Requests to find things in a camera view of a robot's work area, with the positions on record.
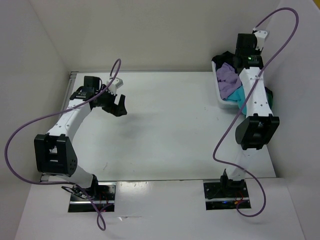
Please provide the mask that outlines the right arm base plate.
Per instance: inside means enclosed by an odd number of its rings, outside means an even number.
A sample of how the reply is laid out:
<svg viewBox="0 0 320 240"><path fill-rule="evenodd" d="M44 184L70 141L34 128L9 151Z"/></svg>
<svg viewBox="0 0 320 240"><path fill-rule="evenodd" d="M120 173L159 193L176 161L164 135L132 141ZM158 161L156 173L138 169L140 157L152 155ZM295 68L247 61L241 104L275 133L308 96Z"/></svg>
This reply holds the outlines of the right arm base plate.
<svg viewBox="0 0 320 240"><path fill-rule="evenodd" d="M235 210L238 203L239 209L250 209L251 203L247 185L223 187L220 180L204 180L204 198L207 211L210 210Z"/></svg>

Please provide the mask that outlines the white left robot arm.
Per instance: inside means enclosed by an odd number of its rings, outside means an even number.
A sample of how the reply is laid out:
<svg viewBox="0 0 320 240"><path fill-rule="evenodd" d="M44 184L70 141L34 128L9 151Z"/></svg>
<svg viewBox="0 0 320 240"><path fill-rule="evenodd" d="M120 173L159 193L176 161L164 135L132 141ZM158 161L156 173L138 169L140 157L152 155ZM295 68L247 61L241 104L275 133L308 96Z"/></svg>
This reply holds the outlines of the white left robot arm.
<svg viewBox="0 0 320 240"><path fill-rule="evenodd" d="M80 86L69 98L67 112L45 134L34 138L37 170L50 176L57 176L76 186L69 192L80 198L96 199L102 192L97 177L80 167L73 139L84 119L93 108L121 117L127 114L125 95L115 103L117 90L123 80L110 77L106 84L96 76L85 76Z"/></svg>

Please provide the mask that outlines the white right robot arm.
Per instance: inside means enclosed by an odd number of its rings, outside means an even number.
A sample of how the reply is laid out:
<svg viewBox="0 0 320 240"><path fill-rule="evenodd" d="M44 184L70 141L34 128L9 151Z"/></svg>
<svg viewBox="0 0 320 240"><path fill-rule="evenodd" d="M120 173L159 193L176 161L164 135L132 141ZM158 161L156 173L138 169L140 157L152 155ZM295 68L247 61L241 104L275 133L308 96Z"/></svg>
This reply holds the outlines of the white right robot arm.
<svg viewBox="0 0 320 240"><path fill-rule="evenodd" d="M246 118L235 129L235 140L240 149L234 166L228 166L220 177L219 191L229 197L245 185L246 170L258 152L269 143L280 119L274 116L268 103L261 73L264 67L261 52L268 32L254 30L237 36L233 66L238 74L246 102Z"/></svg>

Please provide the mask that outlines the purple t shirt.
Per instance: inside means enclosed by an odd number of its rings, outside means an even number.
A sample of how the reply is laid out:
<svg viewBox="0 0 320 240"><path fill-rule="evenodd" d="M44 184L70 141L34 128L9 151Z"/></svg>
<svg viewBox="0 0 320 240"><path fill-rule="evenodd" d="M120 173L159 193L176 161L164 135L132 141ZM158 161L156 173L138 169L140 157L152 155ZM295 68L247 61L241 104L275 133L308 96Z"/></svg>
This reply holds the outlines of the purple t shirt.
<svg viewBox="0 0 320 240"><path fill-rule="evenodd" d="M224 62L222 66L216 70L218 90L220 97L225 100L242 86L242 82L235 72L235 69Z"/></svg>

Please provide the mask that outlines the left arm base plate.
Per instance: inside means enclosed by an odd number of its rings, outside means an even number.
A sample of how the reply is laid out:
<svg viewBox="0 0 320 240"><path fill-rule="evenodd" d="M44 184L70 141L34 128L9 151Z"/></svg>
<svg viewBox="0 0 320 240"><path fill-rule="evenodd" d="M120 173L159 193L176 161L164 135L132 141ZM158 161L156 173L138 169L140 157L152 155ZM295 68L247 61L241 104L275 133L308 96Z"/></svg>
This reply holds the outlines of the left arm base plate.
<svg viewBox="0 0 320 240"><path fill-rule="evenodd" d="M100 182L97 195L90 197L100 212L115 211L116 186L115 182ZM96 211L91 202L78 187L73 186L70 188L62 186L61 188L70 193L68 206L69 213L89 213Z"/></svg>

